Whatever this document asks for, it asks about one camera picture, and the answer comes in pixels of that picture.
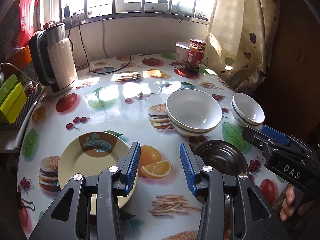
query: wooden cabinet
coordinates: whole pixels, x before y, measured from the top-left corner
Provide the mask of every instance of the wooden cabinet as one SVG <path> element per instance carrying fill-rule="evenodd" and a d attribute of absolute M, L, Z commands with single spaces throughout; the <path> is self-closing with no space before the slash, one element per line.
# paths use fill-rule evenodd
<path fill-rule="evenodd" d="M 304 0 L 281 0 L 271 67 L 254 98 L 281 132 L 304 139 L 319 123 L 320 25 Z"/>

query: curtain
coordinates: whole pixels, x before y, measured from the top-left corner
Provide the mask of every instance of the curtain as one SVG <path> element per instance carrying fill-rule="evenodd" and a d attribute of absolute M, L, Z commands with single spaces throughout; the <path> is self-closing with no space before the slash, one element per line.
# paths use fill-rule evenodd
<path fill-rule="evenodd" d="M 267 76 L 280 0 L 216 0 L 203 62 L 236 92 L 252 94 Z"/>

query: kettle handle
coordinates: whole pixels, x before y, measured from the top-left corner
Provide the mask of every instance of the kettle handle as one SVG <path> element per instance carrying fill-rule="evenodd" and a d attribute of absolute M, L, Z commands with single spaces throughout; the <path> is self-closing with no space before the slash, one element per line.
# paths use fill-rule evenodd
<path fill-rule="evenodd" d="M 39 81 L 44 86 L 54 84 L 56 82 L 56 78 L 49 58 L 45 31 L 41 31 L 31 38 L 29 48 L 33 66 L 36 70 Z"/>

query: stainless steel bowl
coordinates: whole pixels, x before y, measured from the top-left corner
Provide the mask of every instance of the stainless steel bowl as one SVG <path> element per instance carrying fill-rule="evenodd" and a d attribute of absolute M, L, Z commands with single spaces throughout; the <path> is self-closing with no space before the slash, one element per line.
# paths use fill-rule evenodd
<path fill-rule="evenodd" d="M 237 176 L 243 172 L 249 174 L 247 161 L 242 153 L 231 143 L 221 140 L 210 140 L 200 144 L 194 151 L 205 165 L 217 169 L 220 173 Z M 230 206 L 229 194 L 224 195 L 225 206 Z"/>

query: large white bowl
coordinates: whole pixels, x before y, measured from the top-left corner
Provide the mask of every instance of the large white bowl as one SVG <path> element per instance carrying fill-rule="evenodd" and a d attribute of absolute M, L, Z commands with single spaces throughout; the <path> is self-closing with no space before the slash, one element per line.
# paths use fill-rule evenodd
<path fill-rule="evenodd" d="M 210 95 L 196 89 L 179 89 L 165 103 L 170 122 L 182 136 L 199 136 L 212 131 L 222 111 Z"/>
<path fill-rule="evenodd" d="M 256 127 L 263 123 L 264 112 L 261 106 L 246 94 L 236 93 L 231 102 L 231 112 L 237 125 Z"/>

